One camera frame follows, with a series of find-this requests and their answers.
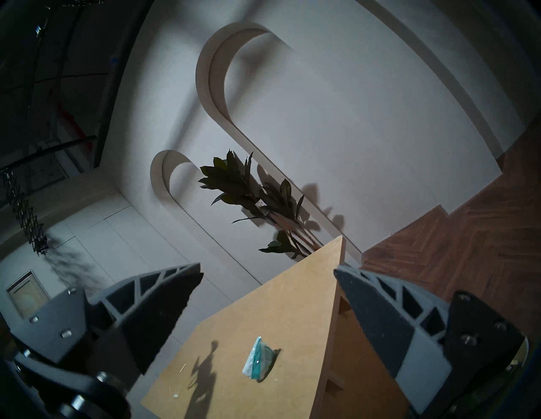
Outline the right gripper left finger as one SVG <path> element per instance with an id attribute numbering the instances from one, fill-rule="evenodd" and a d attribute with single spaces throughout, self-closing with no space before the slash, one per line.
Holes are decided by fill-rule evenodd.
<path id="1" fill-rule="evenodd" d="M 204 274 L 191 263 L 126 278 L 88 297 L 55 296 L 10 330 L 21 353 L 45 364 L 136 381 L 168 340 Z"/>

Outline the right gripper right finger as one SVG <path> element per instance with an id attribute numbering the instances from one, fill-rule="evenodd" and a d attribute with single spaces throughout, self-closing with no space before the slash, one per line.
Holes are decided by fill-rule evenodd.
<path id="1" fill-rule="evenodd" d="M 413 416 L 477 416 L 525 364 L 525 335 L 468 291 L 447 303 L 348 265 L 334 277 Z"/>

